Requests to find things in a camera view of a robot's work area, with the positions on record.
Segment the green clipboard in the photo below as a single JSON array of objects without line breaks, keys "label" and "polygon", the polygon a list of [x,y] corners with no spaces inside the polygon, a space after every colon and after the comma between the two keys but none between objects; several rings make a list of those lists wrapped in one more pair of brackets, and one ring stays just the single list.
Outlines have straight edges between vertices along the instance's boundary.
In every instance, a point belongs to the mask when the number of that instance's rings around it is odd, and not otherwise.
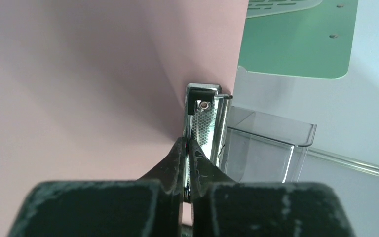
[{"label": "green clipboard", "polygon": [[340,79],[349,70],[356,0],[245,20],[239,66],[250,73]]}]

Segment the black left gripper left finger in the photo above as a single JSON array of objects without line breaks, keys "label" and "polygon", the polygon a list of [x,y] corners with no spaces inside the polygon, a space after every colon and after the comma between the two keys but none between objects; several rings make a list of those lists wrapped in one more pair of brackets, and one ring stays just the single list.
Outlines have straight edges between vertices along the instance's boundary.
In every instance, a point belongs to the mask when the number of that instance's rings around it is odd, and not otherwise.
[{"label": "black left gripper left finger", "polygon": [[24,199],[11,237],[179,237],[183,140],[137,180],[46,181]]}]

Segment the transparent grey drawer box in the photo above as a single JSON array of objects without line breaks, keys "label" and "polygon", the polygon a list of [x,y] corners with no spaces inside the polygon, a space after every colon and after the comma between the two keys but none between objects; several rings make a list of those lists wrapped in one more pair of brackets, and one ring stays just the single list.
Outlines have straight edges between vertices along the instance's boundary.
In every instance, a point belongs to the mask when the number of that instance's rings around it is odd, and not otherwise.
[{"label": "transparent grey drawer box", "polygon": [[237,182],[296,182],[315,124],[233,106],[221,171]]}]

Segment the pink paper sheet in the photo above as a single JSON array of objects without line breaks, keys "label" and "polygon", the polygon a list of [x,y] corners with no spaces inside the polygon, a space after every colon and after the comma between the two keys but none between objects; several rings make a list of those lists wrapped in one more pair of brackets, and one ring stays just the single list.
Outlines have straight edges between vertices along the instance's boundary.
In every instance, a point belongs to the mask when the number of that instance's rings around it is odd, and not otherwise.
[{"label": "pink paper sheet", "polygon": [[0,237],[47,180],[136,179],[185,89],[232,92],[245,0],[0,0]]}]

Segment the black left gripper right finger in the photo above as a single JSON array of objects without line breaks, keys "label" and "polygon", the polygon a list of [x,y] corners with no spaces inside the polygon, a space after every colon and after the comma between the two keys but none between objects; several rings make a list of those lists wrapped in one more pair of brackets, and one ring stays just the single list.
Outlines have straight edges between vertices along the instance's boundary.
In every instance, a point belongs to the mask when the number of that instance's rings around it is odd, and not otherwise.
[{"label": "black left gripper right finger", "polygon": [[322,183],[238,183],[189,143],[196,237],[353,237],[334,190]]}]

